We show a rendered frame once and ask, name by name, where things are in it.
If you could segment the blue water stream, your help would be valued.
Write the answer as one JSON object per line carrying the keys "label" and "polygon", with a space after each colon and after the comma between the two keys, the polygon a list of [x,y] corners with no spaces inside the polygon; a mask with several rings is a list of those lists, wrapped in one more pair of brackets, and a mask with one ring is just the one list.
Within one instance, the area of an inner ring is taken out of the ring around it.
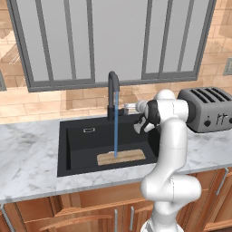
{"label": "blue water stream", "polygon": [[118,157],[118,101],[119,92],[114,93],[114,158]]}

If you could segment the black sink faucet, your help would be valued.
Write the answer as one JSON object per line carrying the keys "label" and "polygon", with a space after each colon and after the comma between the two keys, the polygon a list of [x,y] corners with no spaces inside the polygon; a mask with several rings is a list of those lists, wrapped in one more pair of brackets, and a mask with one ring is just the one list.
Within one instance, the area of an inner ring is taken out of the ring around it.
{"label": "black sink faucet", "polygon": [[116,101],[119,99],[117,92],[120,91],[120,82],[118,75],[114,71],[110,71],[108,75],[108,106],[107,106],[107,118],[109,121],[114,119],[115,115],[122,116],[124,109],[118,109]]}

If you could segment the wooden cutting board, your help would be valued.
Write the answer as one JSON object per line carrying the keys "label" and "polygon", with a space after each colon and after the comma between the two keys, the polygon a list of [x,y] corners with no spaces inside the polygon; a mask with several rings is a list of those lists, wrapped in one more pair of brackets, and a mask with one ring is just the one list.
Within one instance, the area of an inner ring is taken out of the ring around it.
{"label": "wooden cutting board", "polygon": [[114,156],[113,151],[102,153],[97,156],[97,163],[99,166],[110,165],[122,162],[129,162],[135,160],[145,160],[146,157],[142,150],[124,150],[119,151],[117,156]]}

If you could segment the black sink basin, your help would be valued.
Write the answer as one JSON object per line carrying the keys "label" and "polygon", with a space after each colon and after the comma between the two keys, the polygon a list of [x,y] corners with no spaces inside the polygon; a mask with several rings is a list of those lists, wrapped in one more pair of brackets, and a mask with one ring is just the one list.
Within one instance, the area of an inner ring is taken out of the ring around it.
{"label": "black sink basin", "polygon": [[118,152],[141,150],[145,159],[102,166],[98,164],[97,156],[113,153],[114,121],[108,121],[106,117],[61,121],[57,176],[65,177],[156,163],[160,149],[160,133],[153,129],[138,134],[133,124],[139,117],[139,114],[119,117]]}

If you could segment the grey framed window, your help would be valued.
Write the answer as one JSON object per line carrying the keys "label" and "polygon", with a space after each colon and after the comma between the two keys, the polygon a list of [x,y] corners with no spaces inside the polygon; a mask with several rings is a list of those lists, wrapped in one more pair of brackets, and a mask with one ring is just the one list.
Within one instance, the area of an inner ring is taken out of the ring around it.
{"label": "grey framed window", "polygon": [[6,0],[27,88],[198,78],[216,0]]}

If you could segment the grey four-slot toaster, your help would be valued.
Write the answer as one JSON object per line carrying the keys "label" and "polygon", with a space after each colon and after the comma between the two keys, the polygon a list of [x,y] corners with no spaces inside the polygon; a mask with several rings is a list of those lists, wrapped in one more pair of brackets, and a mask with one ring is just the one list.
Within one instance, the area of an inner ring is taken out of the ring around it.
{"label": "grey four-slot toaster", "polygon": [[232,129],[232,95],[218,87],[182,89],[178,98],[188,102],[188,127],[198,133]]}

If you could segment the wooden cupboard door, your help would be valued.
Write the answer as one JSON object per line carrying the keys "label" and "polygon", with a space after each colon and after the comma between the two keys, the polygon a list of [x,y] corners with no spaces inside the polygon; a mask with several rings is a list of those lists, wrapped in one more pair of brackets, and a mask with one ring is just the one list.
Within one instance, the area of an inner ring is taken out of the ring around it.
{"label": "wooden cupboard door", "polygon": [[30,199],[16,203],[26,232],[114,232],[114,209],[121,232],[123,206],[82,202],[82,193]]}
{"label": "wooden cupboard door", "polygon": [[[134,207],[133,230],[130,231],[131,206]],[[123,232],[140,232],[143,224],[150,218],[153,210],[153,202],[149,200],[133,201],[124,205],[123,210]]]}
{"label": "wooden cupboard door", "polygon": [[187,204],[177,216],[177,222],[185,232],[232,232],[232,167],[219,195],[218,172],[213,169],[193,173],[199,180],[202,192],[198,200]]}

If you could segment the grey wall outlet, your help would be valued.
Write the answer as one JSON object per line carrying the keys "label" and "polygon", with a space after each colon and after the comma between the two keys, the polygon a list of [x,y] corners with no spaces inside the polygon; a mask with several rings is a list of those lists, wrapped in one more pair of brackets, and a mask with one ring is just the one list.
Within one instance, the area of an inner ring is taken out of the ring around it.
{"label": "grey wall outlet", "polygon": [[223,75],[232,75],[232,57],[227,58],[227,63]]}
{"label": "grey wall outlet", "polygon": [[0,70],[0,92],[6,91],[6,87],[5,87],[5,81],[2,75],[2,72]]}

